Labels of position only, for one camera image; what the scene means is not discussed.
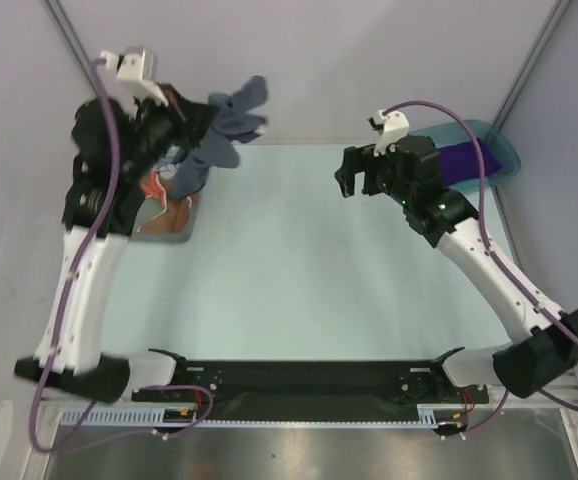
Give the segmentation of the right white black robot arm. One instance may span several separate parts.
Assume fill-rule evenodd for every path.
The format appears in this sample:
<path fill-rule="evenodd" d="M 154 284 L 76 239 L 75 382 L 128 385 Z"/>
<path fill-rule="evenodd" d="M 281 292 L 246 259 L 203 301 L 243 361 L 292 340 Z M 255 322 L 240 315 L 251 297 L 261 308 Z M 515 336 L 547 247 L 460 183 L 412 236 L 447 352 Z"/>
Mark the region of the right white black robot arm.
<path fill-rule="evenodd" d="M 432 395 L 450 402 L 465 387 L 499 381 L 528 398 L 578 363 L 578 310 L 565 312 L 537 293 L 493 239 L 481 233 L 479 213 L 460 192 L 444 186 L 440 153 L 425 136 L 406 136 L 379 154 L 374 146 L 348 147 L 335 179 L 344 197 L 385 194 L 403 209 L 410 228 L 471 281 L 504 326 L 509 344 L 457 349 L 429 377 Z"/>

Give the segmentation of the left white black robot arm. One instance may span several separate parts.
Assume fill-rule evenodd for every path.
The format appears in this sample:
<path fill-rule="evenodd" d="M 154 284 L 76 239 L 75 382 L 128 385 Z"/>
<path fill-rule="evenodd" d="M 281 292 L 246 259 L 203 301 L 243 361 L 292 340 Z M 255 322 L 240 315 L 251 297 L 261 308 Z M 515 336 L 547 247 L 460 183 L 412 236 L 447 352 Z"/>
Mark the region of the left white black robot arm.
<path fill-rule="evenodd" d="M 78 152 L 61 219 L 59 286 L 40 344 L 14 366 L 20 379 L 103 404 L 131 387 L 129 359 L 103 353 L 101 333 L 117 263 L 144 201 L 140 182 L 170 147 L 199 145 L 218 112 L 178 94 L 166 105 L 135 104 L 130 115 L 115 99 L 93 99 L 74 114 Z"/>

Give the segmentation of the purple microfiber towel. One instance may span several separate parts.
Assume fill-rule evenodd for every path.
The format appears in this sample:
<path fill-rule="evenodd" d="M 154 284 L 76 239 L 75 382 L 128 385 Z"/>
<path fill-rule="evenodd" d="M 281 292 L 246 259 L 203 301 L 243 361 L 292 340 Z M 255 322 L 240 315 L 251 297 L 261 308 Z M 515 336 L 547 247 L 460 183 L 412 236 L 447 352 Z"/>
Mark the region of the purple microfiber towel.
<path fill-rule="evenodd" d="M 483 156 L 485 178 L 489 178 L 499 173 L 503 164 L 481 138 L 477 138 L 477 141 Z M 463 191 L 479 188 L 480 167 L 470 141 L 442 147 L 439 153 L 444 187 Z"/>

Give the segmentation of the dark blue-grey towel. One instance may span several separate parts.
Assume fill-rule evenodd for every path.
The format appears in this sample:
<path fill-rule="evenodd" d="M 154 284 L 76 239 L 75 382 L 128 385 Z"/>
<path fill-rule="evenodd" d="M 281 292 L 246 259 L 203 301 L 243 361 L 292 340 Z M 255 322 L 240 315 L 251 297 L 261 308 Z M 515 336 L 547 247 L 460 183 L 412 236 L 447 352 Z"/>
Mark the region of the dark blue-grey towel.
<path fill-rule="evenodd" d="M 211 168 L 237 168 L 240 156 L 234 145 L 252 142 L 265 133 L 268 118 L 254 110 L 267 100 L 267 80 L 261 75 L 252 76 L 231 94 L 210 94 L 208 103 L 217 108 L 217 114 L 200 144 L 193 148 L 179 147 L 167 154 L 176 167 L 170 178 L 168 198 L 181 200 L 201 191 Z"/>

